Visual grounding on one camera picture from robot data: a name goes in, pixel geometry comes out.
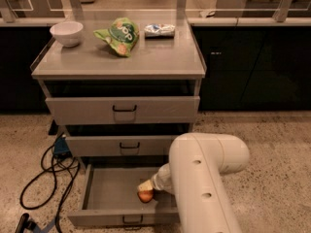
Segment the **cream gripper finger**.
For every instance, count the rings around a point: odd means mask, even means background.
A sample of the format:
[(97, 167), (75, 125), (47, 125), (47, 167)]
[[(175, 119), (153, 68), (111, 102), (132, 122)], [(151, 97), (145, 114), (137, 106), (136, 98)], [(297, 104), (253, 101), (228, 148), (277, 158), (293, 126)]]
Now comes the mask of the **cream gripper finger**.
[(147, 180), (147, 181), (144, 181), (143, 183), (140, 183), (138, 186), (137, 186), (137, 190), (139, 192), (143, 192), (143, 191), (151, 191), (153, 190), (153, 184), (150, 180)]

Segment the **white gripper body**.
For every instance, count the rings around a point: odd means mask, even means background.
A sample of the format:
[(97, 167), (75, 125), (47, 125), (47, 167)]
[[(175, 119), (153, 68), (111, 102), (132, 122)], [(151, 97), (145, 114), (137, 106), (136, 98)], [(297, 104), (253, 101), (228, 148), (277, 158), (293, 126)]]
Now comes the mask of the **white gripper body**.
[(164, 164), (161, 166), (158, 171), (151, 177), (151, 182), (155, 190), (166, 191), (170, 194), (174, 193), (169, 164)]

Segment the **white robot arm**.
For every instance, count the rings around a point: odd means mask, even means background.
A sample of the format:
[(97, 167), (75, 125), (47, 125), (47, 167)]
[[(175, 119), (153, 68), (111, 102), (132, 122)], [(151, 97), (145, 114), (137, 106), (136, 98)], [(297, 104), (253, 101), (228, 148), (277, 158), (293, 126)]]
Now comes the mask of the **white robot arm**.
[(242, 171), (249, 158), (235, 136), (186, 133), (172, 142), (169, 162), (137, 186), (137, 195), (148, 203), (156, 190), (173, 194), (183, 233), (242, 233), (221, 175)]

